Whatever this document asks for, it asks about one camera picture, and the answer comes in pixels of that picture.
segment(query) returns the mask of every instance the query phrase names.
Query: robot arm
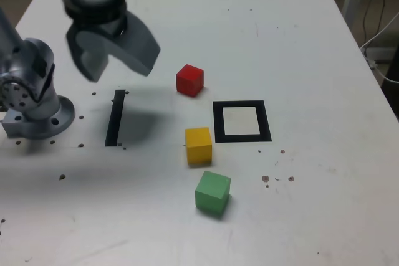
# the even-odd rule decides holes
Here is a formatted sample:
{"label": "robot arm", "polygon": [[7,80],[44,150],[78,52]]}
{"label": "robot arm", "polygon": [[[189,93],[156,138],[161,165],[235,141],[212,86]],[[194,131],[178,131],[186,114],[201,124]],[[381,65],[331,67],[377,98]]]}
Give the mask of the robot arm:
{"label": "robot arm", "polygon": [[[72,59],[97,82],[108,55],[147,76],[160,47],[144,23],[127,11],[125,0],[63,0],[73,20],[67,32]],[[54,55],[37,39],[22,40],[0,9],[0,87],[9,108],[2,125],[8,137],[48,138],[73,121],[72,102],[53,86]]]}
{"label": "robot arm", "polygon": [[63,0],[73,20],[67,42],[77,68],[97,82],[113,55],[135,72],[147,76],[160,47],[132,13],[125,0]]}

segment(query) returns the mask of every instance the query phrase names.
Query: black square frame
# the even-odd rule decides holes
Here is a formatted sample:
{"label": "black square frame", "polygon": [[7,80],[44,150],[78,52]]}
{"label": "black square frame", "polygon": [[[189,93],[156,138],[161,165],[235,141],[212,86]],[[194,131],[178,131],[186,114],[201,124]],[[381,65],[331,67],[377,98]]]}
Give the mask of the black square frame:
{"label": "black square frame", "polygon": [[[224,132],[224,107],[254,107],[260,134],[226,135]],[[213,102],[214,138],[216,143],[253,143],[272,141],[269,122],[263,100],[254,101],[214,101]]]}

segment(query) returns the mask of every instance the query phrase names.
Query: black cable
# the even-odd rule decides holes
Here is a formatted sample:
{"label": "black cable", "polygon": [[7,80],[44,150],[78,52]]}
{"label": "black cable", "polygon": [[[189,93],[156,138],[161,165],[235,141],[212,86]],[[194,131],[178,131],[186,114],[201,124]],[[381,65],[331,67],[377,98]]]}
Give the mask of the black cable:
{"label": "black cable", "polygon": [[[378,22],[378,27],[377,27],[377,30],[375,31],[375,35],[378,34],[378,33],[380,32],[380,27],[381,27],[382,16],[383,16],[383,14],[384,14],[384,10],[385,10],[385,0],[382,0],[382,9],[381,9],[381,14],[380,14],[380,20],[379,20],[379,22]],[[365,54],[366,54],[367,48],[369,48],[373,42],[374,42],[374,40],[372,40],[372,41],[364,48]]]}
{"label": "black cable", "polygon": [[370,5],[371,5],[372,1],[373,0],[368,1],[366,12],[365,12],[364,18],[363,18],[364,44],[367,42],[366,17],[367,17],[368,9],[370,9]]}

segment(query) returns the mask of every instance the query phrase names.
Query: cube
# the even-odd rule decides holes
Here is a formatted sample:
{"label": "cube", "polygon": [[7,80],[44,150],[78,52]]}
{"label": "cube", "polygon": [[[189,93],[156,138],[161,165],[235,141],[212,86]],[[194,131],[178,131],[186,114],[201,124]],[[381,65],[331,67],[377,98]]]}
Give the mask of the cube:
{"label": "cube", "polygon": [[176,89],[179,93],[195,97],[204,87],[204,70],[185,65],[176,74]]}
{"label": "cube", "polygon": [[221,216],[230,198],[230,182],[229,177],[205,171],[195,189],[195,206]]}
{"label": "cube", "polygon": [[209,128],[185,130],[187,163],[212,162],[212,139]]}

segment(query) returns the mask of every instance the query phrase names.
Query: table surface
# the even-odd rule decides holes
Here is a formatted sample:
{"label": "table surface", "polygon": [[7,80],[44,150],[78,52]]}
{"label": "table surface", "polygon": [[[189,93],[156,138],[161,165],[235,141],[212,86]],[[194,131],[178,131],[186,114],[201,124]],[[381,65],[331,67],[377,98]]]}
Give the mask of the table surface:
{"label": "table surface", "polygon": [[[147,78],[112,58],[86,81],[60,0],[17,27],[52,47],[77,118],[20,145],[1,130],[0,265],[399,264],[398,124],[334,0],[127,2],[161,45]],[[176,92],[184,64],[204,70],[198,98]],[[119,88],[125,150],[104,147]],[[214,100],[264,100],[272,142],[216,143],[189,168],[184,129],[214,140]],[[231,178],[222,219],[195,208],[204,170]]]}

